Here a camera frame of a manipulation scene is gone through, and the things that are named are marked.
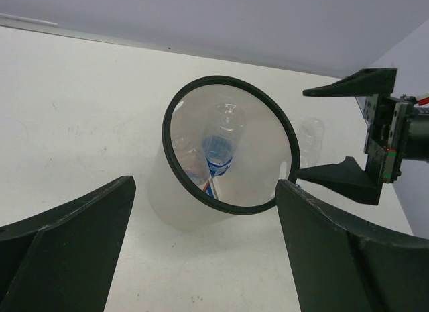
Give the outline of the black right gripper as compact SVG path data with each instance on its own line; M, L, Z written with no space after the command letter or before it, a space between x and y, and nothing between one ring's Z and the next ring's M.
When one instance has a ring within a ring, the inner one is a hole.
M383 183L394 183L412 118L412 102L393 93L397 68L364 68L333 84L303 90L306 97L359 97L367 124L365 171L353 157L338 164L300 169L296 178L322 185L354 202L378 205Z

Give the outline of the clear bottle with blue label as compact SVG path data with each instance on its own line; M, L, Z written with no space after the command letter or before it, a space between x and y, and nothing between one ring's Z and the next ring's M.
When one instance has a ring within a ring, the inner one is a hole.
M237 105L221 103L212 110L202 137L212 177L222 176L228 171L245 126L245 112Z

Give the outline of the clear bottle with white cap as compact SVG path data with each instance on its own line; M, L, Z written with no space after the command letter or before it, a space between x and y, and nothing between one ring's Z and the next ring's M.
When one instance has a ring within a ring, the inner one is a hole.
M298 129L300 145L300 168L316 166L320 160L324 123L320 119L310 118L303 121Z

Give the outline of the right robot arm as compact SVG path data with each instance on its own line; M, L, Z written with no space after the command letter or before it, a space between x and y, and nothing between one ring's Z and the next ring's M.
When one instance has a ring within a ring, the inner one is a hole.
M403 160L428 161L428 96L392 95L396 68L364 68L331 85L304 90L307 97L364 97L365 168L347 156L338 164L303 168L296 177L350 200L377 205L384 184L402 174Z

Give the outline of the clear bottle with orange label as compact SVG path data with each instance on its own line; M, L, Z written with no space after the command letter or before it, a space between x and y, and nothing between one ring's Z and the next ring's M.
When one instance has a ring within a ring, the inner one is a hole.
M172 146L187 177L208 196L218 199L206 156L199 142L189 135L179 133L172 136Z

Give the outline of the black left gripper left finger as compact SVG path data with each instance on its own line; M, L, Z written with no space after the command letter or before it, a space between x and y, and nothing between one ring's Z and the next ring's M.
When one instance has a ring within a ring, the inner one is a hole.
M1 310L103 311L135 192L121 176L1 227Z

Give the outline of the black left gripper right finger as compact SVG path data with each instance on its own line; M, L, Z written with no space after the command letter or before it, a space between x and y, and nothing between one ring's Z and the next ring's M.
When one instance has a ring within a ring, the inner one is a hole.
M275 190L301 311L427 311L428 240L332 206L288 180Z

